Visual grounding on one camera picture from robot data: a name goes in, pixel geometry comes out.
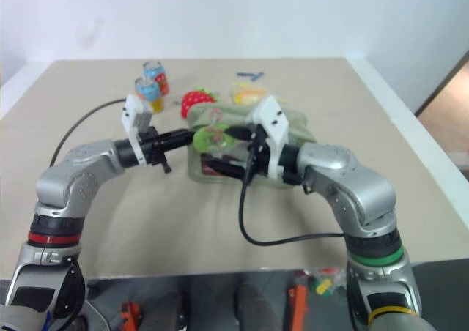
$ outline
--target plush strawberry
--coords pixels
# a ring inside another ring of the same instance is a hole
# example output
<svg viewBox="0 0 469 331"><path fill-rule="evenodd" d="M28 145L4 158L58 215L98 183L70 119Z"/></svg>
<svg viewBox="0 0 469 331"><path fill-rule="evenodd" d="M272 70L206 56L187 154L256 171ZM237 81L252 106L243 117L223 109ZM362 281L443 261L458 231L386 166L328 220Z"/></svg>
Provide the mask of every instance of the plush strawberry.
<svg viewBox="0 0 469 331"><path fill-rule="evenodd" d="M186 93L181 102L181 116L185 119L188 117L189 109L192 105L199 103L214 103L215 97L212 93L205 89L200 89Z"/></svg>

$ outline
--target green pouch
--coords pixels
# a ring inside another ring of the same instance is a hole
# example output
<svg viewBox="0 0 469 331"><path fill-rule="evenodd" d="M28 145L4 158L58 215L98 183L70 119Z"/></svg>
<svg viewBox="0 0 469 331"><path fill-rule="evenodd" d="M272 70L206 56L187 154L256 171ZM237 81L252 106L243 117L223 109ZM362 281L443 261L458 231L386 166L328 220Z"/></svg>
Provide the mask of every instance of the green pouch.
<svg viewBox="0 0 469 331"><path fill-rule="evenodd" d="M223 112L223 116L219 121L220 123L236 125L245 124L245 118L253 107L244 105L229 105L225 103L195 104L191 107L188 114L189 130L195 132L201 127L208 126L211 122L210 112L212 109L215 108L220 109ZM290 144L302 146L305 142L316 142L313 135L306 128L306 123L308 119L304 114L293 110L284 110L284 114L289 121ZM225 176L214 176L212 174L206 174L202 169L201 153L197 152L192 145L188 147L188 174L191 179L197 182L226 183L239 181L237 179L232 179ZM253 179L253 183L277 188L291 187L289 185L285 185L278 181L267 179L262 176L255 176Z"/></svg>

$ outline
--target beige tabletop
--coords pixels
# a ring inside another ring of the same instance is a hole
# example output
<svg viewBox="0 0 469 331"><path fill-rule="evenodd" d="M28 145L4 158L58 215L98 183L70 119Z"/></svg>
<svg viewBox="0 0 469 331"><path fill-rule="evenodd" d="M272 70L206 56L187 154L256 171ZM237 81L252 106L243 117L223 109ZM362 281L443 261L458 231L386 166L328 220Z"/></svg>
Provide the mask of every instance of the beige tabletop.
<svg viewBox="0 0 469 331"><path fill-rule="evenodd" d="M56 62L0 121L0 278L10 278L34 214L36 179L66 129L90 108L125 97L143 61ZM469 256L469 231L440 188L343 59L166 60L172 97L195 86L229 102L236 72L264 71L259 82L304 112L321 143L349 147L396 188L399 230L413 261ZM71 147L119 139L122 105L95 114L70 137ZM153 117L164 132L185 127L178 107ZM161 167L133 168L106 183L86 218L80 262L88 277L179 275L341 266L342 239L272 248L246 242L237 226L240 184L203 185L187 176L187 150ZM339 231L325 200L301 188L253 187L245 205L258 239Z"/></svg>

